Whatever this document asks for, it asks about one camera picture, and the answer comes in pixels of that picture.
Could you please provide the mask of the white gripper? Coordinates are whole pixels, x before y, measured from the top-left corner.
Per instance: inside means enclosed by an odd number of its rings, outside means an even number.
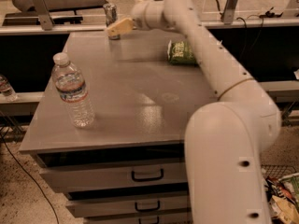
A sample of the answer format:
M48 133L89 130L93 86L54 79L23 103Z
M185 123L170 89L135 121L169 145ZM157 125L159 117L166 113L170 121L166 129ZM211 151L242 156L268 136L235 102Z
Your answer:
M135 0L131 10L132 18L123 18L111 23L106 28L108 36L125 35L133 31L134 25L139 30L167 30L169 24L164 17L164 2L154 0Z

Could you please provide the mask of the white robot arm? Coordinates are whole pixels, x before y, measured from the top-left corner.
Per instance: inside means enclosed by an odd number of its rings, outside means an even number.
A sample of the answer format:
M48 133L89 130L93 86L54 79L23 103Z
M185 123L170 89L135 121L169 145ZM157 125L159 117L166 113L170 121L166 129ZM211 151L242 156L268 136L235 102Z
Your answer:
M161 29L185 36L217 100L188 121L184 151L193 224L272 224L260 153L278 138L280 112L200 21L192 0L136 0L108 35Z

